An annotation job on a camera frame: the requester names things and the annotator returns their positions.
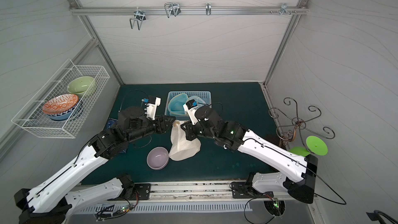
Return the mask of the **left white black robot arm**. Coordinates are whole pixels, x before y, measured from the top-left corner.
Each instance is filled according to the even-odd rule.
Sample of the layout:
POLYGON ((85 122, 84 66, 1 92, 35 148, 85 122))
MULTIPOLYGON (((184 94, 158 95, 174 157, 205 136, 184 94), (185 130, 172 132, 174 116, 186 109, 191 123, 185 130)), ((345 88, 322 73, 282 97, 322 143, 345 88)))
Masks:
POLYGON ((129 144, 153 134, 167 132, 176 120, 174 116, 156 115, 156 107, 147 106, 147 114, 140 107, 129 107, 118 113, 111 128, 95 135, 79 154, 56 174, 32 189, 21 189, 15 195, 21 209, 21 224, 61 224, 74 211, 103 200, 136 195, 135 183, 122 174, 103 184, 80 192, 72 189, 91 172, 104 165, 129 144))

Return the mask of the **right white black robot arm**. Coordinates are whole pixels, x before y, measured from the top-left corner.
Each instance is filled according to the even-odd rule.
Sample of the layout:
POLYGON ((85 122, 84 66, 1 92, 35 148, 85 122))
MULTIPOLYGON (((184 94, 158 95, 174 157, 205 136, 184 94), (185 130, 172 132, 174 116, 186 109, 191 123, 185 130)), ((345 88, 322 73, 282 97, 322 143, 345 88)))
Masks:
POLYGON ((270 174, 251 174, 246 182, 248 192, 286 192, 302 203, 313 203, 318 165, 315 156, 304 157, 286 151, 238 122, 222 120, 208 105, 199 106, 195 101, 189 101, 183 108, 190 118, 181 125, 187 140, 213 139, 216 145, 226 150, 250 155, 277 170, 270 174))

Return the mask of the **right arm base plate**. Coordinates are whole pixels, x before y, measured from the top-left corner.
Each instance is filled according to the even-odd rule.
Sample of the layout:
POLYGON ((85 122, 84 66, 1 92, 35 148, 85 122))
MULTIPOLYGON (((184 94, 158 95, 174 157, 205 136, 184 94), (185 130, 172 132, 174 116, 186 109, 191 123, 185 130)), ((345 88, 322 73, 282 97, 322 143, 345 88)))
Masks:
POLYGON ((229 188, 231 189, 233 199, 270 199, 274 197, 272 191, 260 193, 252 187, 247 186, 244 182, 233 181, 229 184, 229 188))

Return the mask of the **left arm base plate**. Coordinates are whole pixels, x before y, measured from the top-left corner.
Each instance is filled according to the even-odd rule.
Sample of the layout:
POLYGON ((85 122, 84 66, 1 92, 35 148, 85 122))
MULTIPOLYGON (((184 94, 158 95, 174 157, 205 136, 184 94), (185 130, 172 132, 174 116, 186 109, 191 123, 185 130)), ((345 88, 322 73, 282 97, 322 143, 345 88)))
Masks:
POLYGON ((151 193, 151 184, 135 184, 129 187, 124 193, 124 198, 127 200, 134 200, 138 198, 139 201, 149 200, 151 193))

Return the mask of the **cream mesh laundry bag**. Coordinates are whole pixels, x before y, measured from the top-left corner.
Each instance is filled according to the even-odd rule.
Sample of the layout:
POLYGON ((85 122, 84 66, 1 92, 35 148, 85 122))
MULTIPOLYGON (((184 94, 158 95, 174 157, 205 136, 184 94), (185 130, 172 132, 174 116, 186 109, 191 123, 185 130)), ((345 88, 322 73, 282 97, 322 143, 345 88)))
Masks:
POLYGON ((172 147, 169 151, 169 158, 173 161, 182 161, 189 159, 196 155, 201 149, 201 142, 199 139, 189 141, 186 139, 186 134, 181 128, 185 121, 175 120, 171 130, 172 147))

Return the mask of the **teal mesh laundry bag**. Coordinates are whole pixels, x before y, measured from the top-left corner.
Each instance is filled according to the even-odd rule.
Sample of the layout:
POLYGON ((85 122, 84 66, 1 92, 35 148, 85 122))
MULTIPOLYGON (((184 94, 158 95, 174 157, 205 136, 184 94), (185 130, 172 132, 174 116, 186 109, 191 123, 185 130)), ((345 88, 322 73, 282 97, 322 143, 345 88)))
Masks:
POLYGON ((184 116, 183 105, 191 99, 194 99, 198 103, 205 103, 205 101, 198 95, 191 92, 170 92, 168 95, 169 101, 167 104, 167 111, 171 116, 184 116))

